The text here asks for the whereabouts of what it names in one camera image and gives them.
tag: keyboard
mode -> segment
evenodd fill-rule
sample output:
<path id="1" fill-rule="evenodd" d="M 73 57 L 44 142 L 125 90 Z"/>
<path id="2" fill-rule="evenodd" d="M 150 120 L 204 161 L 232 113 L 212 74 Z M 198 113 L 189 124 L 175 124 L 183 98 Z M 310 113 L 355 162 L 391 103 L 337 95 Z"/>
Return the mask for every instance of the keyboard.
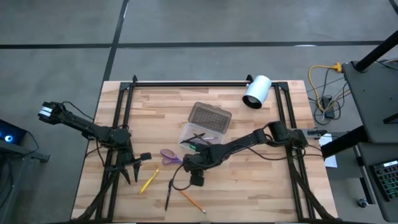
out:
<path id="1" fill-rule="evenodd" d="M 371 166 L 377 185 L 390 202 L 398 199 L 398 160 Z"/>

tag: wooden table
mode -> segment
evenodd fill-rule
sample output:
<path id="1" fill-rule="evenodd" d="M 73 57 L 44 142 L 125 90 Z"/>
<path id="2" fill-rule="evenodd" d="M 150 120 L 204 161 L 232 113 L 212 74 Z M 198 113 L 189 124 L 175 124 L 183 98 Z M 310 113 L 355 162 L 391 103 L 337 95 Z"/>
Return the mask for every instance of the wooden table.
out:
<path id="1" fill-rule="evenodd" d="M 298 128 L 313 128 L 304 82 L 288 83 Z M 95 116 L 96 124 L 112 126 L 119 84 L 120 82 L 104 83 Z M 222 165 L 205 171 L 205 185 L 192 186 L 185 191 L 204 207 L 206 214 L 176 190 L 172 191 L 168 210 L 164 210 L 168 182 L 178 165 L 164 166 L 160 150 L 171 149 L 179 158 L 186 153 L 192 153 L 189 149 L 181 148 L 177 142 L 195 102 L 217 106 L 232 113 L 224 142 L 247 135 L 270 121 L 279 120 L 274 91 L 269 92 L 268 99 L 259 110 L 244 105 L 241 98 L 245 91 L 244 87 L 135 88 L 129 119 L 131 141 L 137 155 L 151 152 L 152 160 L 143 162 L 138 183 L 134 182 L 132 167 L 128 168 L 131 185 L 128 185 L 124 178 L 120 178 L 114 222 L 296 221 L 287 161 L 265 161 L 251 151 L 239 152 Z M 285 117 L 288 118 L 286 107 L 284 111 Z M 309 142 L 319 146 L 316 140 Z M 94 148 L 95 143 L 91 142 L 88 151 Z M 284 147 L 261 145 L 255 146 L 254 149 L 267 157 L 285 156 Z M 105 158 L 106 150 L 101 151 Z M 307 154 L 320 152 L 309 147 Z M 336 217 L 337 212 L 323 159 L 319 156 L 306 156 L 305 165 L 311 190 L 328 212 Z M 157 177 L 143 194 L 139 194 L 141 187 L 156 169 L 160 169 Z M 72 212 L 73 218 L 82 214 L 94 199 L 100 189 L 102 175 L 103 167 L 98 155 L 90 154 L 85 159 L 81 174 Z M 190 174 L 181 170 L 177 174 L 175 185 L 186 186 L 189 178 Z M 300 197 L 304 215 L 308 217 L 302 192 Z M 104 212 L 107 210 L 108 205 L 105 204 Z"/>

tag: blue light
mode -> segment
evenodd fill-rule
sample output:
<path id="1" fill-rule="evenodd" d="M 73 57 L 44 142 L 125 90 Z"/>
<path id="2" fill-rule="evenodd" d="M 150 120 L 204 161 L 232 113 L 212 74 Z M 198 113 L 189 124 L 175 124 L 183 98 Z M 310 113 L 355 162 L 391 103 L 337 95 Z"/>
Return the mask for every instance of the blue light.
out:
<path id="1" fill-rule="evenodd" d="M 4 139 L 6 140 L 6 142 L 11 142 L 12 141 L 12 136 L 6 136 Z"/>

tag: concrete floor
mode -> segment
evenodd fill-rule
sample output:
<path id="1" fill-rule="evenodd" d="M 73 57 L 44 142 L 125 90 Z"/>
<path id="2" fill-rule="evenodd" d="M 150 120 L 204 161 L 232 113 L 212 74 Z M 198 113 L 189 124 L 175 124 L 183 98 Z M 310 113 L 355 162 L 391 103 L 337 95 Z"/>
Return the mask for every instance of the concrete floor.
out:
<path id="1" fill-rule="evenodd" d="M 1 44 L 110 44 L 122 0 L 5 0 Z M 138 0 L 130 1 L 120 43 L 216 41 L 383 40 L 398 29 L 387 0 Z M 359 60 L 375 46 L 118 49 L 110 80 L 305 80 L 312 65 Z M 71 214 L 87 145 L 80 134 L 37 119 L 43 101 L 72 101 L 94 115 L 109 49 L 0 50 L 0 119 L 31 131 L 47 164 L 32 164 L 12 223 L 49 223 Z M 398 57 L 393 49 L 385 58 Z M 325 70 L 313 73 L 316 86 Z M 329 80 L 341 77 L 330 72 Z M 328 85 L 334 94 L 344 85 Z M 323 127 L 347 131 L 361 124 L 352 97 L 341 119 Z M 359 180 L 331 180 L 339 217 L 383 223 L 377 206 L 355 205 Z"/>

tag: scissors handle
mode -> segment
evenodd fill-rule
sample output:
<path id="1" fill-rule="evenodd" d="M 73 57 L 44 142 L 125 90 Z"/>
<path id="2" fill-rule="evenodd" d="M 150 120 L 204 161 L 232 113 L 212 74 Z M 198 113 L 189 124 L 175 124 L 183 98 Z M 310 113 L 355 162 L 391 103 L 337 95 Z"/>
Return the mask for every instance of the scissors handle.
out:
<path id="1" fill-rule="evenodd" d="M 169 165 L 169 164 L 182 164 L 182 161 L 180 159 L 170 159 L 170 158 L 163 158 L 162 159 L 163 165 Z"/>
<path id="2" fill-rule="evenodd" d="M 162 149 L 160 150 L 160 153 L 164 156 L 167 157 L 169 159 L 176 159 L 177 155 L 176 153 L 174 153 L 173 151 L 171 151 L 170 149 Z"/>

